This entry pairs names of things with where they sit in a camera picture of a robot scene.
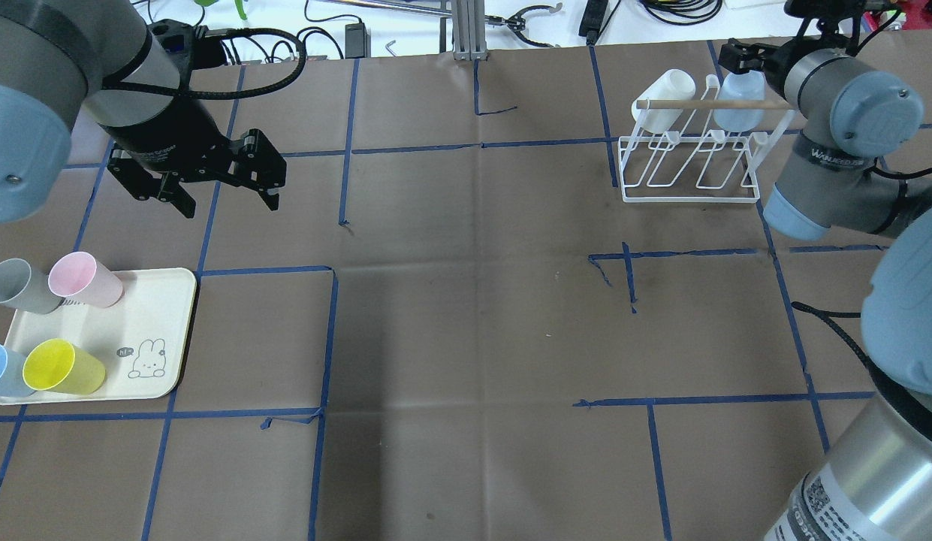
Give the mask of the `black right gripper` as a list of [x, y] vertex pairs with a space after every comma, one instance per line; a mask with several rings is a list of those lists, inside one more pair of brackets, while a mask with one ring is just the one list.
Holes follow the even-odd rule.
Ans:
[[796, 42], [793, 40], [783, 45], [773, 45], [764, 42], [747, 44], [737, 38], [729, 38], [721, 45], [717, 61], [732, 74], [761, 71], [769, 78], [784, 79], [791, 69], [791, 57], [795, 46]]

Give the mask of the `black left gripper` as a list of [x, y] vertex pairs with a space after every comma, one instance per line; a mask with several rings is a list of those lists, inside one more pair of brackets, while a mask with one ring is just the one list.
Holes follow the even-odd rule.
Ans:
[[184, 185], [218, 182], [249, 189], [267, 209], [279, 209], [287, 163], [260, 129], [230, 140], [208, 114], [199, 113], [109, 126], [107, 133], [113, 140], [107, 169], [136, 200], [156, 199], [193, 219], [197, 202]]

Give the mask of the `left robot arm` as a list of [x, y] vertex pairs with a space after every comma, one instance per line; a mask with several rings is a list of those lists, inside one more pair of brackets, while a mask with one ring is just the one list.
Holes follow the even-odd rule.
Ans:
[[107, 167], [136, 200], [155, 199], [192, 218], [187, 183], [218, 182], [279, 206], [287, 165], [260, 130], [232, 140], [205, 101], [232, 101], [287, 88], [304, 58], [280, 81], [250, 90], [190, 86], [193, 71], [218, 64], [216, 42], [277, 29], [207, 31], [173, 20], [147, 23], [127, 1], [0, 1], [0, 223], [42, 209], [85, 112], [113, 142]]

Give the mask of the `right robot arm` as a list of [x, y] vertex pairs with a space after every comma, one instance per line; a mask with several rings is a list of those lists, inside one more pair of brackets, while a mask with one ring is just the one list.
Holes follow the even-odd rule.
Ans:
[[720, 64], [763, 71], [806, 119], [765, 222], [817, 240], [836, 226], [894, 241], [844, 336], [876, 394], [799, 480], [765, 540], [932, 540], [932, 179], [882, 174], [876, 159], [920, 126], [920, 95], [854, 57], [843, 35], [781, 46], [730, 40]]

